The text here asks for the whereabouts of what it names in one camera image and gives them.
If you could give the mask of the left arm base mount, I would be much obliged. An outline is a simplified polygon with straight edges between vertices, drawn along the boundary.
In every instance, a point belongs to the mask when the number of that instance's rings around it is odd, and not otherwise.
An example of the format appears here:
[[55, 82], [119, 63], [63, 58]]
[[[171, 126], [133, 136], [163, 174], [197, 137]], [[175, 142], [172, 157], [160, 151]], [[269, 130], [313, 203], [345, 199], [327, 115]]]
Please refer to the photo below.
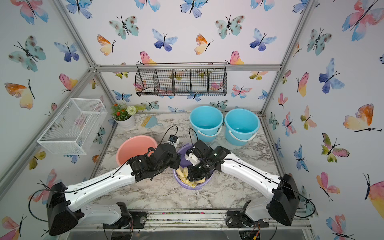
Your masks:
[[114, 224], [103, 224], [104, 230], [130, 229], [140, 230], [145, 227], [147, 221], [147, 212], [128, 212], [122, 216]]

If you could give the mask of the teal plastic bucket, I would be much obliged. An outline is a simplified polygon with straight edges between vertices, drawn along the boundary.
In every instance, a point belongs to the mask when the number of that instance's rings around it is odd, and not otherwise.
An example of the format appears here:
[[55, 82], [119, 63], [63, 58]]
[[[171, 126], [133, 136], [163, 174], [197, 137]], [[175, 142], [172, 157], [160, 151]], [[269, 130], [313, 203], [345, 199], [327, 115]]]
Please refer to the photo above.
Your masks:
[[224, 118], [226, 140], [234, 146], [244, 146], [252, 141], [260, 129], [259, 117], [246, 109], [233, 109]]
[[199, 140], [212, 142], [222, 131], [223, 113], [211, 106], [200, 106], [190, 113], [190, 123]]

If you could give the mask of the pink plastic bucket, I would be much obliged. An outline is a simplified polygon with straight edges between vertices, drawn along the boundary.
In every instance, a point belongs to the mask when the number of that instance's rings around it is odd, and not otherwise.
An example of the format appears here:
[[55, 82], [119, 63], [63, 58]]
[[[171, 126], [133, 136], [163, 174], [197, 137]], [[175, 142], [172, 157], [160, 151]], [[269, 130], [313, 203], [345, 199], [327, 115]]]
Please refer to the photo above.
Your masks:
[[135, 136], [126, 140], [118, 149], [116, 161], [118, 166], [123, 165], [128, 159], [144, 155], [148, 152], [148, 148], [156, 148], [158, 143], [155, 139], [149, 136]]

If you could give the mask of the purple plastic bucket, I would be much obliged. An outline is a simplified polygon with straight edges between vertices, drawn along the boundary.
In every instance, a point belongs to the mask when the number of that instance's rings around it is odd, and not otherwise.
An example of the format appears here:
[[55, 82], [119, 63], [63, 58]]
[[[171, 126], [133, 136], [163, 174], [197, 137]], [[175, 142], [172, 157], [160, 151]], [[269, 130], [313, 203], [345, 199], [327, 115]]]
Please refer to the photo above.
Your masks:
[[[185, 167], [188, 167], [190, 165], [192, 165], [191, 162], [189, 162], [186, 158], [185, 158], [185, 154], [187, 152], [187, 150], [189, 148], [192, 147], [192, 144], [191, 143], [188, 143], [186, 145], [184, 145], [183, 147], [181, 147], [179, 150], [178, 150], [178, 153], [180, 153], [182, 156], [181, 156], [181, 162], [180, 162], [180, 166], [182, 168], [185, 168]], [[179, 178], [178, 174], [177, 174], [177, 171], [174, 170], [174, 178], [175, 180], [179, 183], [179, 185], [187, 190], [192, 190], [192, 191], [197, 191], [197, 190], [201, 190], [205, 185], [207, 185], [210, 180], [210, 179], [207, 179], [204, 183], [199, 183], [197, 184], [195, 187], [190, 187], [188, 186], [187, 184], [183, 183], [182, 180]]]

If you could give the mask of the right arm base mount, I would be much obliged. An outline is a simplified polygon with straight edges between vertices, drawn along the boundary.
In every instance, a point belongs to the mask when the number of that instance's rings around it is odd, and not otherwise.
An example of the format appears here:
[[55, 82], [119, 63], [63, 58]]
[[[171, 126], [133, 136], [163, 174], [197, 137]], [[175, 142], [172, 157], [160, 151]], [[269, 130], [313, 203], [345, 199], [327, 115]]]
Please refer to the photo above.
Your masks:
[[249, 218], [244, 211], [227, 211], [225, 224], [229, 228], [267, 228], [269, 223], [259, 220], [257, 222]]

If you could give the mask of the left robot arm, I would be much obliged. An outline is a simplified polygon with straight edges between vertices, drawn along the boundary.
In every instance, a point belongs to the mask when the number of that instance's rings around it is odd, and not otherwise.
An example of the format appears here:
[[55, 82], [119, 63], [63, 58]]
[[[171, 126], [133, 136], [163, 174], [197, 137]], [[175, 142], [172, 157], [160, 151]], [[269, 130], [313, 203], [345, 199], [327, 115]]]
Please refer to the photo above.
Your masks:
[[59, 236], [80, 224], [101, 224], [103, 229], [134, 227], [134, 219], [126, 204], [118, 202], [111, 206], [94, 206], [92, 201], [109, 192], [153, 178], [167, 168], [180, 166], [181, 154], [169, 144], [150, 147], [143, 155], [129, 158], [115, 170], [88, 181], [66, 186], [58, 183], [44, 187], [49, 193], [46, 204], [47, 234]]

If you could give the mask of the yellow microfiber cloth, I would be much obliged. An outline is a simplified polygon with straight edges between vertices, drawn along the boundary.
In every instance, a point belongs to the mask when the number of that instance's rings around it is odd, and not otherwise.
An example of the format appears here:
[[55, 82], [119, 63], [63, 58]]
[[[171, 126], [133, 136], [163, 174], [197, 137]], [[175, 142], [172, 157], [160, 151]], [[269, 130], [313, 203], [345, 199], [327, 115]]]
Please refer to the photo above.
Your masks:
[[189, 172], [187, 167], [183, 168], [182, 166], [179, 166], [179, 168], [176, 170], [176, 173], [179, 180], [181, 180], [182, 183], [184, 183], [185, 185], [193, 189], [196, 188], [197, 185], [203, 184], [206, 181], [206, 178], [203, 178], [202, 180], [199, 180], [199, 181], [190, 181], [188, 179]]

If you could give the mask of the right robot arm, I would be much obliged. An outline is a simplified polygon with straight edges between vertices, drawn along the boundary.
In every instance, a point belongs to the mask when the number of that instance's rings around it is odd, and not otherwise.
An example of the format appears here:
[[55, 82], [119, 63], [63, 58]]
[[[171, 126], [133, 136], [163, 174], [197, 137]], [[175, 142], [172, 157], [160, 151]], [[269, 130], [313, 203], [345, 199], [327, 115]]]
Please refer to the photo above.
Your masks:
[[221, 146], [212, 149], [201, 140], [186, 151], [185, 158], [191, 162], [188, 167], [191, 182], [209, 179], [214, 171], [218, 171], [236, 177], [263, 194], [266, 198], [263, 204], [246, 204], [245, 215], [252, 221], [272, 218], [281, 225], [291, 226], [297, 217], [296, 212], [304, 195], [299, 192], [293, 177], [262, 171], [230, 150]]

